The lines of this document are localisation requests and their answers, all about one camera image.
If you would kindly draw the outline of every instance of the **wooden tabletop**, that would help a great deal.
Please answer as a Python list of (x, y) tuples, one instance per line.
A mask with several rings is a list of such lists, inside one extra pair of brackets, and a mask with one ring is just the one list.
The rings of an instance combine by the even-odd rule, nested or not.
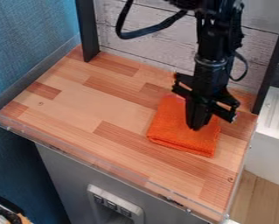
[(78, 46), (4, 107), (0, 123), (219, 221), (255, 129), (254, 97), (232, 91), (241, 112), (220, 121), (214, 158), (165, 148), (145, 135), (172, 76), (105, 52), (85, 63)]

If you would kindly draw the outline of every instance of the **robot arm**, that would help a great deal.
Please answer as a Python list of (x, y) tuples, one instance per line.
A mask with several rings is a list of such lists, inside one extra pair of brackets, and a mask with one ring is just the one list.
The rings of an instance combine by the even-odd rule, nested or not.
[[(138, 31), (122, 32), (133, 0), (128, 0), (120, 14), (116, 33), (121, 39), (132, 39), (171, 26), (187, 11), (195, 11), (199, 49), (195, 56), (193, 77), (176, 74), (172, 92), (185, 98), (186, 122), (189, 128), (199, 130), (207, 125), (213, 114), (233, 122), (240, 103), (227, 91), (229, 79), (240, 81), (247, 74), (246, 60), (236, 52), (244, 37), (241, 31), (241, 0), (165, 0), (180, 11), (162, 23)], [(231, 76), (234, 58), (246, 65), (245, 73), (235, 79)], [(229, 107), (221, 107), (218, 102)]]

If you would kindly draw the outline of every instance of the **folded cloth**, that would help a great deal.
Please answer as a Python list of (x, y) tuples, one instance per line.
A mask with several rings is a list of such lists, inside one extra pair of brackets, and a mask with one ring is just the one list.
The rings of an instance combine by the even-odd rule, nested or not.
[(185, 100), (169, 94), (160, 102), (147, 137), (156, 144), (212, 158), (219, 133), (217, 116), (199, 131), (189, 129), (185, 122)]

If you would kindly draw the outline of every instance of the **white wood panel wall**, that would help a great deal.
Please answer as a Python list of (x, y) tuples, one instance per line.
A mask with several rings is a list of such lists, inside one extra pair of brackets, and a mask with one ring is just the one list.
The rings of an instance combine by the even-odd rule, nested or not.
[[(233, 83), (250, 92), (259, 89), (279, 32), (279, 0), (245, 0), (244, 46), (240, 52), (249, 62), (248, 76)], [(187, 15), (172, 27), (152, 35), (121, 40), (115, 35), (116, 19), (122, 0), (95, 0), (101, 49), (157, 67), (192, 75), (196, 44), (195, 17)], [(153, 25), (172, 15), (177, 8), (163, 0), (136, 0), (125, 24), (127, 31)], [(233, 75), (242, 74), (244, 66), (237, 62)]]

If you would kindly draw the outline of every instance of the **black pole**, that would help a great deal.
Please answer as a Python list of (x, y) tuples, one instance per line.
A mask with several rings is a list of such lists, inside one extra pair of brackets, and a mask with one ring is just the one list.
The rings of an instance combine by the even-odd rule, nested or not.
[(255, 101), (255, 105), (254, 108), (252, 110), (252, 113), (254, 114), (260, 114), (261, 108), (262, 108), (262, 104), (264, 103), (264, 100), (266, 98), (267, 92), (269, 90), (269, 87), (271, 85), (271, 81), (275, 75), (277, 66), (279, 63), (279, 37), (276, 43), (276, 47), (273, 51), (271, 60), (269, 62), (269, 66), (267, 68), (264, 80), (262, 81), (262, 85), (261, 88), (257, 94), (256, 97), (256, 101)]
[(100, 51), (96, 30), (94, 0), (76, 0), (84, 61), (89, 62)]

